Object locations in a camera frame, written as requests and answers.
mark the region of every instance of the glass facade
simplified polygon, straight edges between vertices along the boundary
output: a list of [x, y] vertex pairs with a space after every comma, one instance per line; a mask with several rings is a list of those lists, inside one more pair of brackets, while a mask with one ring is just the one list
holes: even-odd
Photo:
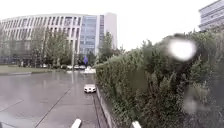
[[81, 54], [95, 53], [96, 20], [96, 16], [83, 17], [79, 47]]
[[100, 16], [100, 40], [99, 45], [101, 46], [103, 43], [103, 37], [104, 37], [104, 15]]

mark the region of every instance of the white car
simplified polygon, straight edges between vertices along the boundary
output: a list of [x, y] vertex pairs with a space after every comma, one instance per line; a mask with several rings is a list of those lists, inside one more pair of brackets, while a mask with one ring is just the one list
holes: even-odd
[[67, 69], [72, 69], [72, 66], [71, 66], [71, 65], [68, 65], [68, 66], [67, 66]]
[[41, 68], [47, 68], [47, 65], [46, 64], [43, 64], [40, 66]]
[[78, 65], [75, 65], [75, 66], [74, 66], [74, 69], [79, 69], [79, 66], [78, 66]]
[[96, 86], [95, 86], [95, 84], [86, 84], [84, 86], [84, 92], [86, 92], [86, 93], [96, 92]]
[[81, 65], [81, 66], [79, 66], [79, 69], [82, 69], [82, 70], [84, 70], [84, 69], [86, 69], [86, 66], [84, 66], [84, 65]]

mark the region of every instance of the tree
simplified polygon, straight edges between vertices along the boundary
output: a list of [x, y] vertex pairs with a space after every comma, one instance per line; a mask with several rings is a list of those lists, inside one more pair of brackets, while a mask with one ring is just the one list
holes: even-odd
[[125, 53], [125, 49], [121, 46], [119, 49], [113, 50], [113, 55], [119, 56]]
[[10, 35], [8, 40], [8, 50], [9, 50], [9, 55], [11, 58], [14, 58], [16, 56], [16, 39], [14, 37], [14, 34]]
[[33, 29], [30, 43], [30, 54], [35, 67], [37, 67], [38, 60], [41, 61], [41, 63], [43, 64], [44, 50], [45, 50], [44, 46], [46, 43], [47, 34], [48, 31], [46, 31], [45, 28], [42, 26], [37, 26], [36, 28]]
[[83, 54], [78, 54], [78, 65], [84, 65], [84, 55]]
[[22, 59], [26, 55], [26, 43], [27, 43], [27, 30], [22, 29], [20, 32], [20, 40], [16, 40], [16, 55]]
[[63, 53], [63, 56], [61, 58], [61, 63], [69, 65], [71, 64], [72, 59], [72, 49], [69, 48], [69, 43], [66, 42], [65, 44], [65, 52]]
[[7, 47], [6, 47], [6, 35], [4, 32], [4, 29], [0, 27], [0, 56], [6, 56], [7, 55]]
[[88, 58], [88, 65], [93, 66], [96, 60], [96, 56], [93, 54], [93, 52], [89, 52], [87, 54], [87, 58]]
[[60, 65], [60, 60], [66, 52], [66, 34], [64, 32], [50, 32], [46, 44], [46, 54], [52, 58], [52, 64]]
[[102, 45], [99, 47], [98, 63], [107, 61], [110, 57], [113, 56], [112, 41], [113, 36], [109, 32], [107, 32], [103, 38]]

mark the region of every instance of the curb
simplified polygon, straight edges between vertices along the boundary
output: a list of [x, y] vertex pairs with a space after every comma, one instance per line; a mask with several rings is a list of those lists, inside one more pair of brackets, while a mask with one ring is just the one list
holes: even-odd
[[14, 73], [0, 73], [0, 76], [16, 76], [16, 75], [31, 75], [31, 74], [41, 74], [41, 73], [49, 73], [52, 71], [45, 72], [14, 72]]
[[103, 97], [101, 96], [101, 92], [99, 91], [99, 88], [98, 87], [96, 88], [97, 88], [97, 91], [96, 91], [97, 97], [99, 99], [100, 106], [103, 110], [103, 114], [106, 118], [107, 125], [109, 126], [109, 128], [117, 128], [116, 123], [108, 110], [107, 104], [104, 101]]

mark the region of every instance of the car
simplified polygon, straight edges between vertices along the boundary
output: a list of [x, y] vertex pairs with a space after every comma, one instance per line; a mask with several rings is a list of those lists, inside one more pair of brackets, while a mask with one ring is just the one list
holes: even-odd
[[84, 92], [86, 92], [86, 93], [96, 92], [96, 86], [95, 86], [95, 84], [86, 84], [84, 86]]
[[92, 67], [91, 66], [87, 66], [87, 69], [91, 69]]
[[85, 70], [85, 69], [86, 69], [86, 66], [81, 65], [81, 66], [79, 66], [79, 69], [81, 69], [81, 70]]
[[78, 65], [75, 65], [74, 66], [74, 69], [78, 70], [79, 69], [79, 66]]
[[47, 68], [47, 65], [46, 64], [43, 64], [43, 68]]
[[72, 66], [71, 66], [71, 65], [68, 65], [68, 66], [67, 66], [67, 69], [72, 70]]
[[66, 69], [67, 65], [61, 65], [61, 69]]

